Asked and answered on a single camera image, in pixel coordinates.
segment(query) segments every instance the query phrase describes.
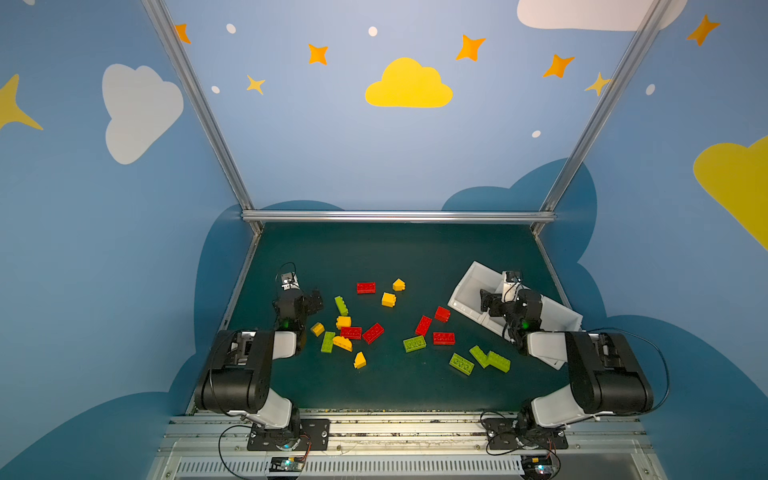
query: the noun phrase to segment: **white container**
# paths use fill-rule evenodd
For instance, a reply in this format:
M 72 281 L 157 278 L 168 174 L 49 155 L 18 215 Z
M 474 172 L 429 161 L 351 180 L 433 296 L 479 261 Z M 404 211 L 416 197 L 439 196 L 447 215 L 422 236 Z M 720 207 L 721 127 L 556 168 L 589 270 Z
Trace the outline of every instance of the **white container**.
M 504 331 L 504 317 L 490 316 L 488 312 L 480 311 L 480 289 L 491 293 L 501 293 L 504 288 L 503 276 L 489 269 L 481 263 L 472 262 L 472 265 L 464 274 L 462 280 L 453 290 L 453 295 L 448 305 L 464 316 L 467 316 L 501 336 Z M 582 315 L 555 302 L 553 299 L 541 296 L 541 329 L 548 332 L 578 332 L 581 330 Z M 505 339 L 511 340 L 509 333 Z M 547 362 L 556 369 L 563 366 L 563 362 Z

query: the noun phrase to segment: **yellow cloud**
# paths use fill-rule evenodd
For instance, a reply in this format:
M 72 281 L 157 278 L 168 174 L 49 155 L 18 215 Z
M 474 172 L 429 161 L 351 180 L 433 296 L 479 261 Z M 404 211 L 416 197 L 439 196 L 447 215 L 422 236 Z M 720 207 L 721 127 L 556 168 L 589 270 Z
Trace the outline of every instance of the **yellow cloud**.
M 768 137 L 751 147 L 717 144 L 701 152 L 694 175 L 768 249 Z
M 384 70 L 382 80 L 366 90 L 366 100 L 376 107 L 444 107 L 453 90 L 444 85 L 432 67 L 422 67 L 412 58 L 398 58 Z

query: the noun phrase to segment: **white cloud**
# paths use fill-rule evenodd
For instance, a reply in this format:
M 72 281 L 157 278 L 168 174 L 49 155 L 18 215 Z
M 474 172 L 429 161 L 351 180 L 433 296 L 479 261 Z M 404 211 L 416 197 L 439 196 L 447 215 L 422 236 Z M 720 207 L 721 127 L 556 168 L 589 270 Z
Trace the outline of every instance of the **white cloud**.
M 107 149 L 118 163 L 132 164 L 181 116 L 184 97 L 176 84 L 141 66 L 107 67 L 101 80 L 104 105 L 112 120 Z
M 661 20 L 674 22 L 687 0 L 672 0 Z M 635 31 L 653 0 L 520 0 L 518 18 L 533 28 Z

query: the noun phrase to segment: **yellow heart shape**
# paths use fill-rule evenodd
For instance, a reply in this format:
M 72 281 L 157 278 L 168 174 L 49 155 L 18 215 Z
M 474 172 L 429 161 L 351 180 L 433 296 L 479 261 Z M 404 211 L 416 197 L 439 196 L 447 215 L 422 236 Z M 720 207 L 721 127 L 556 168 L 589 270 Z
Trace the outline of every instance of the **yellow heart shape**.
M 717 144 L 701 152 L 694 175 L 768 249 L 768 137 L 751 147 Z

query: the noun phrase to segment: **metal beam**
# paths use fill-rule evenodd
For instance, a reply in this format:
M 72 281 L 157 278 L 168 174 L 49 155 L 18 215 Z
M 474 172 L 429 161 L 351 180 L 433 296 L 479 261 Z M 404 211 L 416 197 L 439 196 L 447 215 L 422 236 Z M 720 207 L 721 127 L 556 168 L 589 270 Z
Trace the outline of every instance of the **metal beam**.
M 616 107 L 621 94 L 624 93 L 634 72 L 654 42 L 660 30 L 661 19 L 671 2 L 672 0 L 654 0 L 648 9 L 629 47 L 627 47 L 624 57 L 619 61 L 619 65 L 616 67 L 616 71 L 611 78 L 611 83 L 607 86 L 608 89 L 601 95 L 597 107 L 595 107 L 587 122 L 587 126 L 584 127 L 584 131 L 581 132 L 581 136 L 576 142 L 574 150 L 565 161 L 563 169 L 560 171 L 557 180 L 554 181 L 549 194 L 547 194 L 544 203 L 541 205 L 541 211 L 552 212 L 558 205 L 563 193 L 565 193 L 565 189 L 568 188 L 576 171 L 587 157 L 587 153 L 598 138 L 600 130 L 602 130 L 611 112 Z M 537 222 L 533 226 L 534 234 L 538 234 L 543 226 L 542 223 Z
M 202 87 L 197 81 L 197 76 L 194 73 L 194 69 L 192 69 L 187 53 L 184 51 L 184 46 L 176 34 L 174 22 L 170 17 L 168 9 L 165 7 L 165 3 L 163 0 L 141 1 L 144 3 L 144 8 L 147 9 L 147 14 L 154 25 L 154 29 L 157 31 L 157 35 L 160 37 L 160 41 L 165 47 L 165 51 L 168 53 L 170 62 L 179 75 L 181 84 L 184 86 L 189 101 L 197 113 L 200 123 L 203 125 L 203 130 L 208 136 L 210 146 L 214 149 L 214 153 L 219 159 L 219 163 L 232 186 L 237 201 L 240 202 L 243 210 L 253 209 L 253 204 L 248 196 L 248 190 L 245 187 L 243 178 L 237 170 L 237 165 L 232 158 L 227 142 L 224 141 L 224 135 L 221 133 L 214 113 L 211 111 Z
M 451 223 L 549 223 L 552 212 L 441 212 L 368 210 L 246 210 L 248 222 L 451 222 Z

